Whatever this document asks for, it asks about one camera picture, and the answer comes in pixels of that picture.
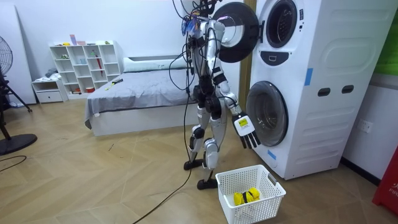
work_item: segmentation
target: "white laundry basket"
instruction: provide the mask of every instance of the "white laundry basket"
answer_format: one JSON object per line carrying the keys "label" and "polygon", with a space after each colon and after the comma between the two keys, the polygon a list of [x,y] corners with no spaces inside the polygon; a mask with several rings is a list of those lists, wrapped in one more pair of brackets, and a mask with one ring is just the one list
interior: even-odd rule
{"label": "white laundry basket", "polygon": [[[255,223],[273,218],[286,194],[283,187],[263,165],[240,168],[216,174],[218,199],[229,224]],[[260,200],[234,206],[234,193],[255,187]]]}

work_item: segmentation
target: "wooden floor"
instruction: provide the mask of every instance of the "wooden floor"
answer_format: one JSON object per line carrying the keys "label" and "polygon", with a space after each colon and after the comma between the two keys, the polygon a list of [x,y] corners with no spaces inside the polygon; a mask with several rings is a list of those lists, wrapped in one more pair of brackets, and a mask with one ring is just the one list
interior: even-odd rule
{"label": "wooden floor", "polygon": [[[182,127],[96,138],[83,125],[84,103],[35,105],[31,114],[25,108],[6,111],[11,134],[39,139],[0,157],[28,156],[0,173],[0,223],[129,224],[187,178]],[[0,162],[0,169],[19,160]],[[242,148],[229,125],[216,172],[254,164],[264,163]],[[226,223],[217,190],[197,190],[199,179],[196,168],[187,185],[141,223]],[[371,203],[376,187],[343,165],[279,180],[287,195],[277,216],[263,223],[398,223]]]}

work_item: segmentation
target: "gray bedsheet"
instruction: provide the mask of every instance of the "gray bedsheet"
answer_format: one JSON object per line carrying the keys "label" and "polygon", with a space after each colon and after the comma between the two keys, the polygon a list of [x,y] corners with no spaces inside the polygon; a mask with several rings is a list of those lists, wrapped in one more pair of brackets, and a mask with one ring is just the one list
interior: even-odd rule
{"label": "gray bedsheet", "polygon": [[[173,81],[180,88],[186,86],[186,72],[186,69],[171,70]],[[89,118],[97,113],[158,106],[177,106],[187,102],[187,93],[173,85],[168,70],[123,73],[117,78],[122,78],[123,82],[105,90],[111,85],[111,82],[109,82],[95,90],[87,98],[85,108],[87,128],[91,129]],[[198,78],[195,77],[190,87],[191,92],[197,83]]]}

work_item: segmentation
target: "green wall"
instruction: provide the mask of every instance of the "green wall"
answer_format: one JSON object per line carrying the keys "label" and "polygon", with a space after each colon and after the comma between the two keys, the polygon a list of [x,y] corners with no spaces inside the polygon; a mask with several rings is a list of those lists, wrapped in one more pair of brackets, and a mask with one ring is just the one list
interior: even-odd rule
{"label": "green wall", "polygon": [[392,21],[374,73],[398,76],[398,13]]}

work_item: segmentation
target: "blue tape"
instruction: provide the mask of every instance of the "blue tape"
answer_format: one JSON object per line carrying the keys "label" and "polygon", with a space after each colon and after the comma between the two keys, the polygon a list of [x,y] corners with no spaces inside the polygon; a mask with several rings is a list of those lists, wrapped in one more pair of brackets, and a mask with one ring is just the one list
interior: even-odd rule
{"label": "blue tape", "polygon": [[310,83],[311,83],[312,71],[313,71],[313,68],[307,69],[307,75],[305,76],[305,82],[304,82],[305,86],[310,85]]}
{"label": "blue tape", "polygon": [[268,155],[276,160],[276,156],[268,149]]}

